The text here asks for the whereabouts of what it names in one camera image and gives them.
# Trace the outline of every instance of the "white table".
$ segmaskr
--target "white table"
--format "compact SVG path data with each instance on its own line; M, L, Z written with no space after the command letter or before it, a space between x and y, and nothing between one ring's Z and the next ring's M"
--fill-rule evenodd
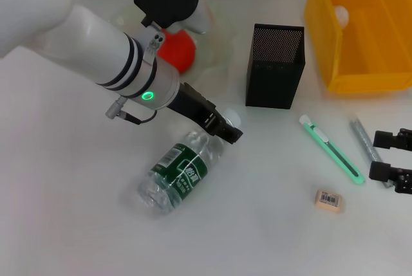
M22 48L0 61L1 275L411 275L412 197L354 185L298 122L308 114L367 176L346 111L371 136L397 132L411 128L411 93L334 97L306 35L292 109L245 107L254 23L302 26L306 0L213 1L238 34L226 92L205 96L237 110L245 134L163 219L134 203L136 179L190 121L167 109L140 127L111 121L101 87ZM131 0L77 2L109 19ZM410 153L380 153L412 168ZM342 214L314 207L320 188L344 196Z

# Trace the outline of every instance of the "eraser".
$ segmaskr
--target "eraser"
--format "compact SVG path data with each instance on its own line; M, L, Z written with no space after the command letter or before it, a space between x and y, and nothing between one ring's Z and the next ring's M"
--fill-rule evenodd
M327 190L318 190L315 205L325 210L339 213L342 209L343 197Z

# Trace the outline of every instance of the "plastic water bottle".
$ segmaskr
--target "plastic water bottle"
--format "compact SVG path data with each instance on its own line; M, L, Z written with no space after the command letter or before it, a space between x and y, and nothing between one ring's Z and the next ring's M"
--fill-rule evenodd
M232 126L240 126L233 110L226 110L224 116ZM203 129L190 131L145 175L139 196L157 214L172 212L206 177L227 145Z

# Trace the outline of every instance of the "black mesh pen holder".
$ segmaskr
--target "black mesh pen holder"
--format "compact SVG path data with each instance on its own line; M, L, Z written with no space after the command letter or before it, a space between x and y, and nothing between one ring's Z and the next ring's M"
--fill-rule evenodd
M246 106L290 109L304 65L303 27L255 24Z

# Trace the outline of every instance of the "white ball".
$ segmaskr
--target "white ball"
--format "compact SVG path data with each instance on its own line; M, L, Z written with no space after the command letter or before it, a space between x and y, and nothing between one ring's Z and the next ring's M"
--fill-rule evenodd
M341 28L347 27L349 24L349 12L347 9L343 6L335 6L335 14Z

